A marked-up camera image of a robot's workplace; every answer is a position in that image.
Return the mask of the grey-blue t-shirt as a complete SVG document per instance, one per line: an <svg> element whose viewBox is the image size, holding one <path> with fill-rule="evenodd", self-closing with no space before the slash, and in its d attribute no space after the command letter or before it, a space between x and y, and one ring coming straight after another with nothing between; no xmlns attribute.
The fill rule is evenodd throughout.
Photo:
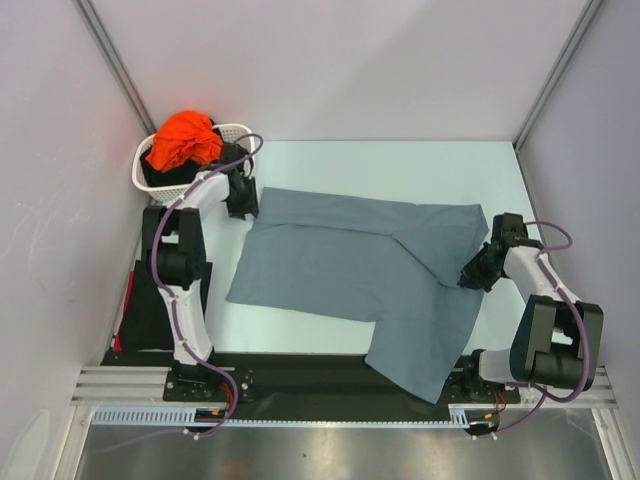
<svg viewBox="0 0 640 480"><path fill-rule="evenodd" d="M371 322L365 361L435 403L483 294L460 274L488 233L482 208L265 188L227 298Z"/></svg>

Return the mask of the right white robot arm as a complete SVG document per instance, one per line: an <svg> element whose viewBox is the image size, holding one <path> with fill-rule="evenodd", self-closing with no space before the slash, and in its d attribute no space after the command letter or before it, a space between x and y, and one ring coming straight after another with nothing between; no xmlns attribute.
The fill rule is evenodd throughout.
<svg viewBox="0 0 640 480"><path fill-rule="evenodd" d="M553 249L531 238L528 226L519 214L495 216L490 240L461 271L463 288L488 293L509 279L525 302L511 346L478 349L466 362L461 388L473 401L511 383L567 390L567 402L595 377L604 312L566 286L549 261Z"/></svg>

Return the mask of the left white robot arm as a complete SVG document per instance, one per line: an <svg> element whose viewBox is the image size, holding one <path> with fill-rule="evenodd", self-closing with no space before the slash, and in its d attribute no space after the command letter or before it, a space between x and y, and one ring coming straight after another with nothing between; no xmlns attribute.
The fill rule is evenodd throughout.
<svg viewBox="0 0 640 480"><path fill-rule="evenodd" d="M174 360L198 365L189 371L185 385L202 400L214 397L221 387L220 369L209 363L213 344L201 301L201 283L208 277L203 220L219 206L225 206L232 219L259 215L256 180L245 166L254 164L264 140L248 133L231 145L240 147L246 140L254 144L240 158L201 168L175 200L143 212L141 261L165 302Z"/></svg>

